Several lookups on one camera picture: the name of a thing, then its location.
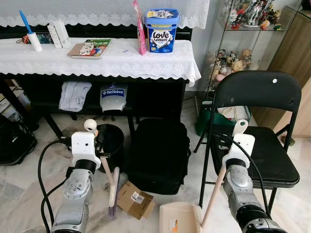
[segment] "dustpan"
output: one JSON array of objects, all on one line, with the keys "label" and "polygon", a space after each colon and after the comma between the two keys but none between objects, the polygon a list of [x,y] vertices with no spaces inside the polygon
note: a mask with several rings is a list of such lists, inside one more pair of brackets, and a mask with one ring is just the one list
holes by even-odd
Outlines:
[{"label": "dustpan", "polygon": [[201,209],[187,202],[160,206],[160,233],[203,233]]}]

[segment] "white lace curtain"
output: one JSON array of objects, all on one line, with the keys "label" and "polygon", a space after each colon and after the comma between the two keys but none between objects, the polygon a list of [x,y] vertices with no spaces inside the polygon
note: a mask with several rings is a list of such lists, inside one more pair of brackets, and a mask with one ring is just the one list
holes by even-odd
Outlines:
[{"label": "white lace curtain", "polygon": [[[148,8],[175,8],[181,15],[179,27],[204,29],[209,0],[138,0],[143,13]],[[0,25],[24,26],[19,10],[30,25],[47,25],[56,19],[76,25],[137,25],[133,0],[1,0]]]}]

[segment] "wooden broom handle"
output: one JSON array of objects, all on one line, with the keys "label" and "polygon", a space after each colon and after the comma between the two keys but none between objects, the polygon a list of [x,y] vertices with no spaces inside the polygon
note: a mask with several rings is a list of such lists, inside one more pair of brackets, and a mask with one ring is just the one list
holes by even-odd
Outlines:
[{"label": "wooden broom handle", "polygon": [[204,219],[203,219],[203,222],[201,224],[202,228],[204,228],[206,225],[208,215],[209,215],[210,210],[212,209],[212,206],[215,202],[215,199],[216,199],[217,194],[219,192],[220,186],[222,185],[222,182],[223,182],[224,177],[225,177],[225,173],[226,173],[226,167],[223,165],[222,168],[220,169],[217,181],[215,183],[215,187],[214,187],[212,196],[210,197],[210,200],[209,200],[209,203],[208,203],[205,215],[204,215]]},{"label": "wooden broom handle", "polygon": [[107,159],[105,157],[101,157],[101,161],[102,161],[102,164],[103,164],[103,167],[105,169],[105,172],[106,172],[106,175],[107,175],[107,178],[109,180],[110,185],[115,186],[115,182],[113,181]]}]

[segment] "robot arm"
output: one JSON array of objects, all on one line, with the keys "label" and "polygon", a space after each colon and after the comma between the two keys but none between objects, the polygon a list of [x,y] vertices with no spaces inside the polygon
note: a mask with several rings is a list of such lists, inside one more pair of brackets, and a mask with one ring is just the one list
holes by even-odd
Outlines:
[{"label": "robot arm", "polygon": [[57,212],[52,233],[84,233],[86,231],[88,206],[93,195],[93,173],[92,170],[86,169],[89,165],[92,166],[91,163],[78,161],[76,168],[65,182],[63,201]]},{"label": "robot arm", "polygon": [[244,161],[236,160],[234,163],[228,167],[224,190],[231,214],[242,233],[286,233],[262,209],[253,192],[253,181]]},{"label": "robot arm", "polygon": [[71,137],[72,163],[75,169],[63,186],[63,201],[51,233],[84,233],[88,206],[93,195],[93,174],[101,161],[95,155],[95,135],[77,132]]}]

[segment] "pink package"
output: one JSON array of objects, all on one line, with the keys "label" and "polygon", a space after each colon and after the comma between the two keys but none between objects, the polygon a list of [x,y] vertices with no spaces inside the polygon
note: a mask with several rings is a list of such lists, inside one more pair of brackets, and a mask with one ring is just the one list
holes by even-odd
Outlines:
[{"label": "pink package", "polygon": [[138,1],[133,1],[134,10],[137,15],[137,36],[138,36],[138,51],[141,55],[144,55],[146,52],[146,37],[144,32],[144,27],[141,20],[141,9],[139,7]]}]

